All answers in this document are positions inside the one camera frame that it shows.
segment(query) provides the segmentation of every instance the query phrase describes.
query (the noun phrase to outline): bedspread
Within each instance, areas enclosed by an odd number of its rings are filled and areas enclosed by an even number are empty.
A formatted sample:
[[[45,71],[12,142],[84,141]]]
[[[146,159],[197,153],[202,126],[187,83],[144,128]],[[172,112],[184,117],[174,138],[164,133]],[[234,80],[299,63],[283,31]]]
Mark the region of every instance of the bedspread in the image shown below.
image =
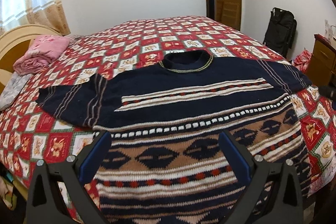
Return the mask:
[[[91,142],[92,132],[55,120],[37,106],[39,88],[77,85],[95,73],[111,79],[125,70],[150,66],[170,52],[205,49],[217,57],[263,59],[289,64],[254,39],[206,17],[128,21],[79,39],[52,65],[33,76],[15,103],[0,115],[0,161],[26,186],[39,159],[60,162]],[[310,157],[310,193],[336,171],[336,116],[330,100],[311,86],[291,96]],[[93,191],[87,185],[98,205]],[[70,204],[68,196],[64,198]]]

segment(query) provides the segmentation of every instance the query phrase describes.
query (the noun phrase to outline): sweater sleeve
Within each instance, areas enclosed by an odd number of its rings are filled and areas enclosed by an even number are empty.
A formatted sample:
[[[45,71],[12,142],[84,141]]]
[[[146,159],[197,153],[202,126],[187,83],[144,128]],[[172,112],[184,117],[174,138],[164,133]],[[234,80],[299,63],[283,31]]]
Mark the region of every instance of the sweater sleeve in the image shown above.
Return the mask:
[[[263,70],[265,79],[288,94],[301,91],[312,84],[309,78],[294,66],[264,60],[257,62]]]
[[[96,74],[83,84],[50,86],[39,90],[36,102],[56,119],[80,127],[93,127],[99,117],[107,83]]]

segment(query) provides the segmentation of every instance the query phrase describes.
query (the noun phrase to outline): sweater neckline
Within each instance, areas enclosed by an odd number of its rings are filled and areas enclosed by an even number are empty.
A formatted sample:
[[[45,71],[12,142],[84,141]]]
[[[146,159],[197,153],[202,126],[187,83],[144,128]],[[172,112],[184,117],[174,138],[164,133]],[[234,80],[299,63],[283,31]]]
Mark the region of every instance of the sweater neckline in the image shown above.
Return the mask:
[[[173,72],[187,73],[205,70],[213,61],[213,56],[205,50],[173,52],[167,54],[159,65]]]

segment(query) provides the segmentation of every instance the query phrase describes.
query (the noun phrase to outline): sweater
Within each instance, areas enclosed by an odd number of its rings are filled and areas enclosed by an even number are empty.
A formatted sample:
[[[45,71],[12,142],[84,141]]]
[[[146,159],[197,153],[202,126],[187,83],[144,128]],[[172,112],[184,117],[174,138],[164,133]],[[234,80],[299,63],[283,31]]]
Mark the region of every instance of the sweater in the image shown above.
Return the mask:
[[[111,80],[40,89],[37,103],[57,119],[111,132],[96,174],[109,221],[216,223],[245,187],[219,149],[224,129],[252,155],[292,159],[307,195],[307,148],[289,95],[310,84],[290,65],[191,51]]]

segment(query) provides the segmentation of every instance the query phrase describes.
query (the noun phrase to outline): metal screw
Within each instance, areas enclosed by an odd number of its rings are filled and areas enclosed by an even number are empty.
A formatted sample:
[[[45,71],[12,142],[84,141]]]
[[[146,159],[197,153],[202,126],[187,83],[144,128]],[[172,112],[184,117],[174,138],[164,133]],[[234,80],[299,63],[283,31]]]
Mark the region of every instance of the metal screw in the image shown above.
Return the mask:
[[[42,166],[44,164],[44,160],[38,160],[37,162],[36,162],[36,165],[37,166]]]
[[[70,156],[67,157],[67,162],[74,162],[75,159],[76,159],[76,156],[70,155]]]
[[[291,159],[287,159],[287,160],[286,160],[286,164],[287,164],[288,166],[292,166],[294,163],[293,163],[293,161],[292,161]]]
[[[264,158],[261,156],[261,155],[255,155],[254,156],[254,159],[257,161],[257,162],[262,162],[264,160]]]

